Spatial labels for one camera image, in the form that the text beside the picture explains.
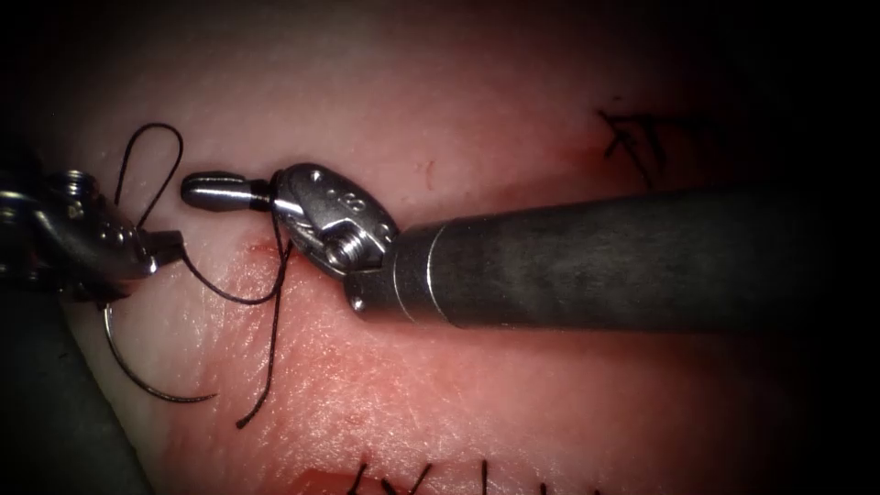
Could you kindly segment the left arm needle driver jaw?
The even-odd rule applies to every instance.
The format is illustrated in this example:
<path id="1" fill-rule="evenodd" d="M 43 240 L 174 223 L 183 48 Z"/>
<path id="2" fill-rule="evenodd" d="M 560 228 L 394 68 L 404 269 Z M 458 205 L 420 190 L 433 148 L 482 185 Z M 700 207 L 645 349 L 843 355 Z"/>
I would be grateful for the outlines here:
<path id="1" fill-rule="evenodd" d="M 181 231 L 166 230 L 149 233 L 149 255 L 157 268 L 181 261 L 184 254 Z"/>

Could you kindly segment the left arm needle driver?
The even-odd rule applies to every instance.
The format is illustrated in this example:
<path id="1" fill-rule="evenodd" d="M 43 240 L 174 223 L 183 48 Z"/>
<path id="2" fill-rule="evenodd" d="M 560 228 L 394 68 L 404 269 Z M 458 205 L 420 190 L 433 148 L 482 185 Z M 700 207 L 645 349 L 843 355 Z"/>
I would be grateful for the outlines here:
<path id="1" fill-rule="evenodd" d="M 1 283 L 77 302 L 130 296 L 160 266 L 149 235 L 101 194 L 94 176 L 1 174 Z"/>

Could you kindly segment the right arm needle driver jaw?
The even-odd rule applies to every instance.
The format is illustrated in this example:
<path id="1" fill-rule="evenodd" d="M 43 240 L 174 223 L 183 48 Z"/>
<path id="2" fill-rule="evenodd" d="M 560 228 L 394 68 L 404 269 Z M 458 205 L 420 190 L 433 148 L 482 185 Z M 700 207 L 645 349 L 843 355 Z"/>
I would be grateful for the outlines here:
<path id="1" fill-rule="evenodd" d="M 208 212 L 271 210 L 273 190 L 266 180 L 251 180 L 227 171 L 204 171 L 181 181 L 181 199 Z"/>

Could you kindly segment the right arm needle driver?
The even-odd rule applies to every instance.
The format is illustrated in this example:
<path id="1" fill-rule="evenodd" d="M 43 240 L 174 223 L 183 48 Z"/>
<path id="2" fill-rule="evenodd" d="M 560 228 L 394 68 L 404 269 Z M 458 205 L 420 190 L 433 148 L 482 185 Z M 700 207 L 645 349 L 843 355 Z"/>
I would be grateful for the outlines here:
<path id="1" fill-rule="evenodd" d="M 399 229 L 373 195 L 315 163 L 279 170 L 272 184 L 273 213 L 318 269 L 341 280 L 380 267 Z"/>

